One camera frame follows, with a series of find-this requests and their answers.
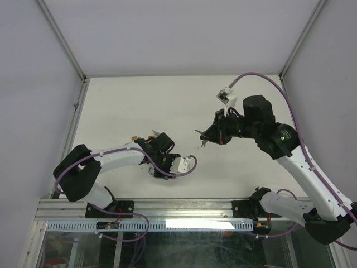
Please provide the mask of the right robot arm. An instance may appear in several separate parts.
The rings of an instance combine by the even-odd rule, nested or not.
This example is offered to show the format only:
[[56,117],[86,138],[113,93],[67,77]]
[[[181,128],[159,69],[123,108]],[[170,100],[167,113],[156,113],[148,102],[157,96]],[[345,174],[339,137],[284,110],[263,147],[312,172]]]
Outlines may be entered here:
[[243,100],[243,114],[234,108],[236,98],[219,93],[225,105],[216,111],[212,125],[201,133],[203,143],[226,145],[233,137],[253,139],[261,151],[285,168],[309,197],[309,202],[285,198],[265,188],[256,188],[238,211],[256,221],[265,213],[288,218],[305,227],[317,242],[329,245],[342,237],[356,216],[354,203],[329,179],[321,181],[317,165],[290,125],[276,122],[271,103],[262,95]]

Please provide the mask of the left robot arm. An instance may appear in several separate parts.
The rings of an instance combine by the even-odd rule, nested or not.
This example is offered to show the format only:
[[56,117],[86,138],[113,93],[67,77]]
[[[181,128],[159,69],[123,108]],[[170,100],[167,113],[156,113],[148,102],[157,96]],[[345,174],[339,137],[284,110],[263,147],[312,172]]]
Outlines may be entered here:
[[105,217],[119,212],[119,204],[106,186],[95,181],[110,170],[148,164],[155,178],[172,179],[178,174],[181,155],[172,154],[175,143],[163,132],[147,139],[136,138],[118,149],[90,150],[77,145],[53,171],[63,195],[71,202],[83,200],[97,207]]

